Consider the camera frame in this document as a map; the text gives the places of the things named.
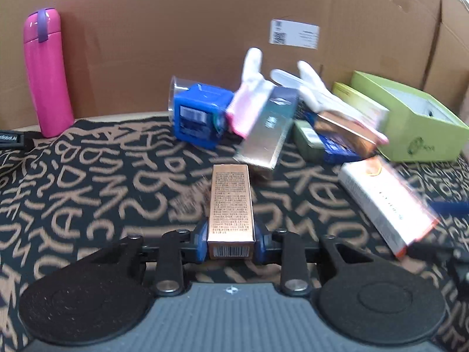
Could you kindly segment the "copper cosmetic box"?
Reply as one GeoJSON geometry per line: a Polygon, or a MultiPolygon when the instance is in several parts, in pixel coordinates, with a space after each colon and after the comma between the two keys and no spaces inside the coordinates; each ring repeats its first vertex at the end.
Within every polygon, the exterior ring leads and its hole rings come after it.
{"type": "Polygon", "coordinates": [[[250,259],[254,254],[254,213],[246,165],[214,165],[208,216],[212,259],[250,259]]]}

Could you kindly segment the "white orange carton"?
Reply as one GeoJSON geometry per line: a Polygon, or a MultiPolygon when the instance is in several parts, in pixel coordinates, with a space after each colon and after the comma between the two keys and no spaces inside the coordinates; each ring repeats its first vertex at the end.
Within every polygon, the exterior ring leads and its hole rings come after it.
{"type": "Polygon", "coordinates": [[[380,156],[343,164],[338,178],[397,258],[439,222],[434,210],[380,156]]]}

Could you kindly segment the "silver metallic box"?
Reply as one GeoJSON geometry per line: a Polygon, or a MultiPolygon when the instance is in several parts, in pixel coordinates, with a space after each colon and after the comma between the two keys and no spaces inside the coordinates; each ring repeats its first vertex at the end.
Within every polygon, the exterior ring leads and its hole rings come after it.
{"type": "Polygon", "coordinates": [[[234,159],[258,179],[271,180],[300,101],[299,91],[275,87],[234,159]]]}

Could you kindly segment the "olive green small box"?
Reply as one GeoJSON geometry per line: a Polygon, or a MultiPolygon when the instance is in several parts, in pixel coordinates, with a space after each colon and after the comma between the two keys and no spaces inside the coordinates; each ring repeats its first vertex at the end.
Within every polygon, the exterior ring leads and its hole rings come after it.
{"type": "Polygon", "coordinates": [[[293,140],[299,154],[305,161],[319,164],[323,162],[324,143],[309,122],[304,120],[294,121],[293,140]]]}

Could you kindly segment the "bronze shiny box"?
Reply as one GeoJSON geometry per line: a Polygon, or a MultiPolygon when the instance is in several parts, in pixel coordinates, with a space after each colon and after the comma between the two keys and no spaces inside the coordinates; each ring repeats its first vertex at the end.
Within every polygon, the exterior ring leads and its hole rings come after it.
{"type": "Polygon", "coordinates": [[[317,114],[313,128],[318,134],[351,148],[360,157],[370,157],[378,147],[378,136],[373,131],[335,111],[317,114]]]}

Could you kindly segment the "dark blue small box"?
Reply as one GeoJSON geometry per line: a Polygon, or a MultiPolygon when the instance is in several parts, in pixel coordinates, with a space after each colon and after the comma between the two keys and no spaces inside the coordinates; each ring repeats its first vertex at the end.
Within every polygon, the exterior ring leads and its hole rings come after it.
{"type": "Polygon", "coordinates": [[[324,163],[341,165],[346,162],[361,160],[361,157],[357,155],[356,152],[330,138],[325,137],[324,135],[319,134],[313,129],[313,125],[316,121],[316,114],[306,112],[305,119],[311,126],[310,130],[304,130],[305,136],[311,145],[317,145],[322,151],[322,159],[324,163]]]}

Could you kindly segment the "blue cube box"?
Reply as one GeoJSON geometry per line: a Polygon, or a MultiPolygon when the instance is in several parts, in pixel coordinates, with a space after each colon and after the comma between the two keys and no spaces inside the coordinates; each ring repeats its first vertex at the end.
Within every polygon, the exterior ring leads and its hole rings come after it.
{"type": "Polygon", "coordinates": [[[234,93],[195,83],[173,100],[174,135],[180,141],[214,149],[227,131],[226,111],[234,93]]]}

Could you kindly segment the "white yellow carton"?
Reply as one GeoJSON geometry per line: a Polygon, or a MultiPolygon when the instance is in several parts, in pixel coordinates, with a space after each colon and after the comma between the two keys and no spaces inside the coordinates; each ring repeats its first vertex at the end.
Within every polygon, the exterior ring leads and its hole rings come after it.
{"type": "Polygon", "coordinates": [[[381,130],[385,125],[389,110],[380,103],[339,82],[333,84],[332,93],[359,111],[375,130],[381,130]]]}

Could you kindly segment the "white pink glove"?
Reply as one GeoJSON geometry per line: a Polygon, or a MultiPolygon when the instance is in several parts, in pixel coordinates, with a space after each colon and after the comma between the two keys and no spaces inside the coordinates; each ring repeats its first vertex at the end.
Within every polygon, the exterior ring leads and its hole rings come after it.
{"type": "Polygon", "coordinates": [[[334,111],[340,113],[347,119],[352,119],[360,126],[371,131],[378,137],[378,145],[386,145],[389,139],[385,134],[379,132],[372,122],[360,111],[345,103],[338,96],[332,94],[325,86],[316,70],[306,61],[299,60],[297,67],[300,76],[295,76],[281,69],[273,69],[270,72],[272,81],[283,87],[297,89],[307,107],[315,112],[334,111]]]}
{"type": "Polygon", "coordinates": [[[261,74],[262,51],[250,48],[244,59],[239,89],[234,93],[226,117],[231,132],[246,139],[275,84],[261,74]]]}

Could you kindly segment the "clear plastic cup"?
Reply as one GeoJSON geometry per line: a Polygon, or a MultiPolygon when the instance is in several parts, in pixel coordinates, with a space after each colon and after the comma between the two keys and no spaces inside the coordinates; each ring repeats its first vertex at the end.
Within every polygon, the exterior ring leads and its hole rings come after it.
{"type": "Polygon", "coordinates": [[[195,84],[197,84],[197,82],[194,80],[178,78],[175,75],[171,78],[168,99],[168,111],[170,114],[174,110],[175,97],[182,92],[186,92],[195,84]]]}

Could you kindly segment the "lime green storage box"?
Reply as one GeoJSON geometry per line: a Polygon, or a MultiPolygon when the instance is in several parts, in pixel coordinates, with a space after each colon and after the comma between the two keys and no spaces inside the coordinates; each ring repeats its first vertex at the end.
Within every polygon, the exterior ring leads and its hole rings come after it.
{"type": "Polygon", "coordinates": [[[365,72],[355,71],[351,87],[388,109],[379,147],[393,162],[456,160],[468,142],[468,126],[432,95],[365,72]]]}

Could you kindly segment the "black letter-patterned mat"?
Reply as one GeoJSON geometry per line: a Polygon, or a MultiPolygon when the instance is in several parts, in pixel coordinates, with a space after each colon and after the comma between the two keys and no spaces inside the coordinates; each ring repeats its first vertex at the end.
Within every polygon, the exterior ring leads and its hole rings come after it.
{"type": "MultiPolygon", "coordinates": [[[[203,218],[200,185],[230,164],[233,140],[206,150],[176,140],[166,117],[81,120],[57,138],[29,132],[1,152],[1,349],[30,342],[18,317],[29,284],[128,234],[153,239],[203,218]]],[[[271,180],[253,182],[254,216],[313,242],[330,234],[391,259],[338,180],[339,167],[305,161],[287,141],[271,180]]]]}

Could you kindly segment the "white shipping label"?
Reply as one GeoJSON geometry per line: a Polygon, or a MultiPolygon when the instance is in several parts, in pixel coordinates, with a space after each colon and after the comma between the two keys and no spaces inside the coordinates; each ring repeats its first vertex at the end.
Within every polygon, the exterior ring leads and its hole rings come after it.
{"type": "Polygon", "coordinates": [[[317,49],[320,27],[313,24],[274,19],[270,22],[269,43],[317,49]]]}

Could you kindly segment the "large cardboard box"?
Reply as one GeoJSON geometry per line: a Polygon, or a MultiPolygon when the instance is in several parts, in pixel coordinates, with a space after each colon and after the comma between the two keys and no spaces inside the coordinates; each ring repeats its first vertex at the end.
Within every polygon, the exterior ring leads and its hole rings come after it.
{"type": "Polygon", "coordinates": [[[239,86],[248,48],[262,70],[308,61],[326,84],[353,71],[428,92],[458,110],[468,90],[468,5],[463,0],[1,0],[1,127],[36,123],[23,25],[34,11],[61,17],[76,117],[163,111],[173,75],[239,86]],[[272,45],[274,19],[320,27],[317,49],[272,45]]]}

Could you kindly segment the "pink thermos bottle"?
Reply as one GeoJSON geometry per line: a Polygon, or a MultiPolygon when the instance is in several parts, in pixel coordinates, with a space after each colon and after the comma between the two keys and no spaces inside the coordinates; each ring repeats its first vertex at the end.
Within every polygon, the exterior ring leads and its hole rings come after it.
{"type": "Polygon", "coordinates": [[[54,8],[29,15],[23,25],[26,75],[40,132],[54,138],[75,118],[64,67],[60,14],[54,8]]]}

